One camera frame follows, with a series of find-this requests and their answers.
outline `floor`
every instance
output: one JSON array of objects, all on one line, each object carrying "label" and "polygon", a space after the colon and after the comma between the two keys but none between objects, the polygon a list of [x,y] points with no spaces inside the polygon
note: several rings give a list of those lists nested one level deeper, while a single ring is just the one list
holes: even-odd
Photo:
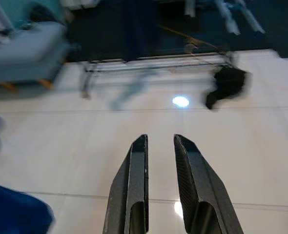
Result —
[{"label": "floor", "polygon": [[[211,112],[207,70],[106,73],[91,100],[78,91],[81,69],[60,71],[55,89],[0,93],[0,185],[51,206],[52,234],[100,234],[111,182],[139,135],[149,137],[149,233],[185,233],[173,135],[191,139],[224,182],[246,234],[288,234],[288,60],[273,51],[240,52],[252,73],[245,96]],[[176,95],[186,108],[172,104]]]}]

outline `black rug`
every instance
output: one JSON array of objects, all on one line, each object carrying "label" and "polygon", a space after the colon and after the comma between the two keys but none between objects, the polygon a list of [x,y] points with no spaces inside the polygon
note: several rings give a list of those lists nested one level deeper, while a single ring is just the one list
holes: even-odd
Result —
[{"label": "black rug", "polygon": [[[236,36],[225,30],[220,13],[213,7],[197,11],[196,18],[184,17],[184,3],[169,7],[158,4],[160,24],[210,42],[224,50],[256,50],[273,48],[283,57],[288,57],[288,10],[280,11],[286,1],[260,0],[246,1],[266,34],[254,32],[243,15],[233,11],[241,34]],[[122,57],[122,19],[119,2],[101,2],[96,8],[73,11],[75,20],[68,26],[69,40],[80,45],[78,53],[71,53],[71,61],[95,59],[119,59]],[[184,54],[186,39],[172,32],[160,30],[160,40],[147,56]],[[199,52],[215,49],[202,46]]]}]

